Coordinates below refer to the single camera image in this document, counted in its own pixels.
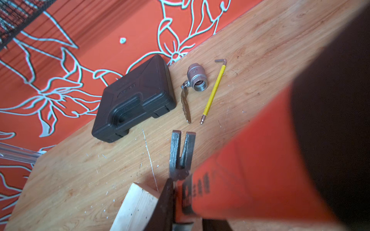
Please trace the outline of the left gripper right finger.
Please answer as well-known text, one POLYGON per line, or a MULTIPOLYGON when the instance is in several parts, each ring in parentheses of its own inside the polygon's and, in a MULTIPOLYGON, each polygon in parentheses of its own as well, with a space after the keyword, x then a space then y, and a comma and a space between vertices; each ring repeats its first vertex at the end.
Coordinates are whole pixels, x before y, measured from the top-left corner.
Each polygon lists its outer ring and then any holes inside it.
POLYGON ((227 220, 203 219, 203 231, 233 231, 227 220))

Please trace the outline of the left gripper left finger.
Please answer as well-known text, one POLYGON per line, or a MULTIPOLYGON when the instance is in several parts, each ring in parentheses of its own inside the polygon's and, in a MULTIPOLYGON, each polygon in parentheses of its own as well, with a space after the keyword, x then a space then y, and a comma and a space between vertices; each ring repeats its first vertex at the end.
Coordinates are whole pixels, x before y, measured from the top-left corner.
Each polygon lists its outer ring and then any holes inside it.
POLYGON ((174 219, 174 181, 169 178, 160 198, 156 204, 153 214, 145 226, 144 231, 172 231, 174 219))

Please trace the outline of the light wooden block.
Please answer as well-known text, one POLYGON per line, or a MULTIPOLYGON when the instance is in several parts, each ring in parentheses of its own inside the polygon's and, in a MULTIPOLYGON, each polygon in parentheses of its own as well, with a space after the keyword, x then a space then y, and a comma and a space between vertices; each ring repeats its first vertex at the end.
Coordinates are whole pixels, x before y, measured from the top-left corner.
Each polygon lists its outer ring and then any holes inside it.
POLYGON ((160 195, 147 185, 132 183, 110 229, 142 231, 148 224, 160 195))

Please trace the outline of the orange black claw hammer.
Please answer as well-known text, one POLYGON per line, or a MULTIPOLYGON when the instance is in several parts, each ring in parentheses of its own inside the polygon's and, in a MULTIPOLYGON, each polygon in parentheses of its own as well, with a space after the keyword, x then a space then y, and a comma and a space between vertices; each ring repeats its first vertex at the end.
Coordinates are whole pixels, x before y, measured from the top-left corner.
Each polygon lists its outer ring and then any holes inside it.
POLYGON ((176 190, 181 223, 338 221, 369 230, 369 6, 176 190))

